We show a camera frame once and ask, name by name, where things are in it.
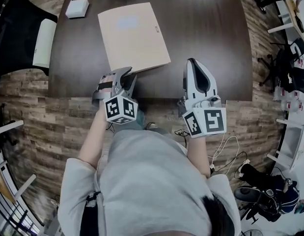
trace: dark brown table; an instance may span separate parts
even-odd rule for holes
[[[252,58],[245,14],[239,0],[88,0],[85,18],[65,16],[55,31],[49,97],[90,97],[110,71],[97,15],[112,8],[150,2],[171,63],[138,73],[136,97],[180,98],[188,58],[214,75],[225,100],[252,100]]]

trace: wood plank flooring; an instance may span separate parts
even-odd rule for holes
[[[63,0],[30,0],[37,6],[58,15]],[[224,141],[236,135],[240,144],[239,152],[248,153],[251,164],[259,170],[266,170],[271,165],[266,154],[274,154],[277,149],[282,126],[276,124],[276,118],[282,118],[280,105],[272,101],[269,87],[259,87],[268,74],[267,69],[257,62],[257,57],[275,55],[277,47],[269,42],[282,41],[278,33],[268,34],[267,29],[280,24],[274,6],[262,14],[253,0],[241,0],[246,14],[253,62],[253,101],[228,101],[227,133]],[[11,131],[11,136],[18,139],[15,147],[5,146],[5,154],[12,174],[18,186],[21,186],[33,173],[37,179],[23,194],[32,211],[44,223],[55,207],[51,199],[59,199],[61,181],[66,160],[76,157],[87,131],[92,123],[96,109],[90,98],[51,99],[47,97],[48,77],[40,70],[28,69],[4,75],[0,83],[0,104],[5,104],[6,120],[24,120],[24,126]],[[156,122],[160,127],[172,132],[184,126],[178,118],[174,102],[148,103],[147,122]],[[104,152],[112,139],[108,130]],[[183,138],[175,139],[184,144]],[[221,143],[222,135],[207,139],[210,156]],[[217,169],[229,163],[236,155],[237,143],[230,139],[222,154],[215,160]],[[237,167],[243,162],[239,157],[228,173],[232,188],[241,183],[233,178]]]

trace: white t-shirt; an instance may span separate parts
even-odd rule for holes
[[[235,236],[241,231],[227,177],[206,179],[179,144],[156,132],[118,132],[101,176],[87,163],[67,161],[58,210],[66,236],[79,235],[85,199],[99,190],[100,236],[144,236],[165,231],[210,235],[211,222],[201,198],[213,198],[213,194],[231,218]]]

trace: bag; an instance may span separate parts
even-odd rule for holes
[[[99,236],[98,231],[98,206],[97,195],[101,192],[94,192],[86,198],[84,207],[80,236]]]

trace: white marker cube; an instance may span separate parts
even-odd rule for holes
[[[226,133],[226,108],[192,108],[183,118],[192,138]]]
[[[117,95],[104,99],[106,119],[116,124],[125,124],[137,119],[138,104],[126,97]]]

